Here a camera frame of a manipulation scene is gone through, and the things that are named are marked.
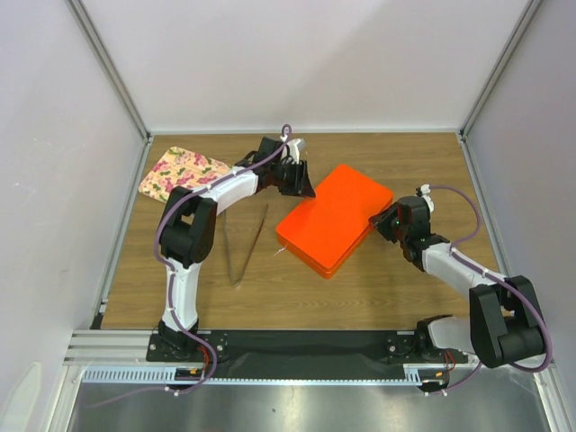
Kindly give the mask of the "orange chocolate box base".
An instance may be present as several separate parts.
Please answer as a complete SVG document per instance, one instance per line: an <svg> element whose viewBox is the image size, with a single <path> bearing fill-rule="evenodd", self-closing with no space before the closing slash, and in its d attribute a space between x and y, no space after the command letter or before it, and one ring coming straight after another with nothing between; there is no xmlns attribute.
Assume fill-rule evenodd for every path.
<svg viewBox="0 0 576 432"><path fill-rule="evenodd" d="M364 229L356 238L320 233L276 232L279 244L324 279L331 279L365 240L372 229Z"/></svg>

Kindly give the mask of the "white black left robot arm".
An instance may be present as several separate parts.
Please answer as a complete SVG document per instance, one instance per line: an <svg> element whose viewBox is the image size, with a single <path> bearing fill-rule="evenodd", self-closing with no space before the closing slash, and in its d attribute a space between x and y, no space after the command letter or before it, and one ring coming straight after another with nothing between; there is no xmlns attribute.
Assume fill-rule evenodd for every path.
<svg viewBox="0 0 576 432"><path fill-rule="evenodd" d="M244 198L269 186L285 196L313 198L305 140L284 132L279 139L262 138L225 175L194 189L178 186L170 193L157 227L154 254L166 268L166 303L157 333L178 360L196 354L199 274L212 251L217 217Z"/></svg>

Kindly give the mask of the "orange box lid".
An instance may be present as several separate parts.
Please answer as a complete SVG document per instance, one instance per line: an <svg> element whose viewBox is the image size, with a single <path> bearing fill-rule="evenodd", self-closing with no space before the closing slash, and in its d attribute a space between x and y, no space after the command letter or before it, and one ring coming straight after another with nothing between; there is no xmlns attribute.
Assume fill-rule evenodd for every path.
<svg viewBox="0 0 576 432"><path fill-rule="evenodd" d="M320 233L356 238L370 229L369 218L389 208L393 191L340 164L315 188L316 197L299 203L275 228L282 233Z"/></svg>

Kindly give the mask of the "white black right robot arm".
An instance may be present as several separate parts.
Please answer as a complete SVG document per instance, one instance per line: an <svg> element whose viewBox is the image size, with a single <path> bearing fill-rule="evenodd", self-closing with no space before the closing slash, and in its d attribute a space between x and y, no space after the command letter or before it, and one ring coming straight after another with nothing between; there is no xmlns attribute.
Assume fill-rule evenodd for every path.
<svg viewBox="0 0 576 432"><path fill-rule="evenodd" d="M451 315L423 319L414 339L416 355L434 362L447 348L474 355L486 367L511 365L541 372L553 359L552 341L532 283L522 275L494 273L462 254L455 243L431 229L433 204L426 196L405 196L370 218L404 258L469 302L469 319Z"/></svg>

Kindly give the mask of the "steel serving tongs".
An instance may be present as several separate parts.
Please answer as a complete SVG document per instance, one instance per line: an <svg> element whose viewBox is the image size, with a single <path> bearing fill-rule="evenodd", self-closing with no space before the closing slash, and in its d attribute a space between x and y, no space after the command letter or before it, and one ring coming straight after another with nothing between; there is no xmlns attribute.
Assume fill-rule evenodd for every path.
<svg viewBox="0 0 576 432"><path fill-rule="evenodd" d="M258 218L258 223L256 225L256 230L253 233L253 236L250 239L246 239L246 242L238 247L238 250L241 250L244 253L242 260L240 262L240 267L236 268L233 264L233 248L230 243L230 234L229 234L229 218L228 213L224 211L221 214L222 218L222 228L223 228L223 240L224 240L224 251L225 251L225 258L226 258L226 266L228 272L228 278L231 286L234 289L238 289L242 284L246 271L248 270L248 265L250 263L251 257L254 254L254 251L257 246L257 242L261 236L261 233L264 229L266 218L269 211L269 205L265 204L260 215Z"/></svg>

